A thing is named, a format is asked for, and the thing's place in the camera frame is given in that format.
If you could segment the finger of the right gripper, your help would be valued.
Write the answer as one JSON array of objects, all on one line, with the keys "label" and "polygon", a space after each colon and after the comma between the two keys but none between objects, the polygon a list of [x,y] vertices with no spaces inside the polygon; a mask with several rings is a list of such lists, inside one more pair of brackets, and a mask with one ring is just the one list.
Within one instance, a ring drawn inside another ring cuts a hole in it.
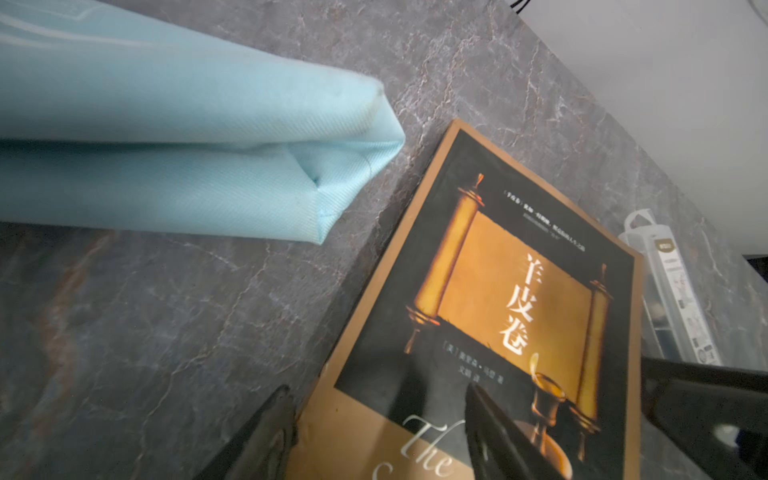
[{"label": "finger of the right gripper", "polygon": [[712,479],[767,477],[767,373],[641,359],[645,418]]}]

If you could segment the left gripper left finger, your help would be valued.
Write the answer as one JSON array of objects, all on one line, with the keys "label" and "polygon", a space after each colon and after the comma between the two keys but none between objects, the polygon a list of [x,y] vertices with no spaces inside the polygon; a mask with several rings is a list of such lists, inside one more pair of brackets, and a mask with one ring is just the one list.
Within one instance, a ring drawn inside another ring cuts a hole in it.
[{"label": "left gripper left finger", "polygon": [[281,385],[195,479],[284,479],[296,441],[295,401]]}]

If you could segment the brown scroll cover book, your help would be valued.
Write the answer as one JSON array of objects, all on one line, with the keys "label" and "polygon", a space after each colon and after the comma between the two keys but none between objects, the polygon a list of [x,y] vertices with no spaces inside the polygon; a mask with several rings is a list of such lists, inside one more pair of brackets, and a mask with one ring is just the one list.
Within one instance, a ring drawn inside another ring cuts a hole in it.
[{"label": "brown scroll cover book", "polygon": [[475,388],[557,478],[638,478],[643,271],[453,121],[301,411],[288,477],[470,479]]}]

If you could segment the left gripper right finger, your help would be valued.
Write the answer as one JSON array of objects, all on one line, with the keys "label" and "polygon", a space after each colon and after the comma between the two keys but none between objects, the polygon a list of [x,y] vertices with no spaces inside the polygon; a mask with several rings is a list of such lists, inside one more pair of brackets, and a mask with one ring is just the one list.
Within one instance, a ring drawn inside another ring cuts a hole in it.
[{"label": "left gripper right finger", "polygon": [[570,460],[548,436],[565,401],[554,382],[538,382],[531,410],[535,424],[512,420],[478,384],[465,395],[465,431],[476,479],[568,479]]}]

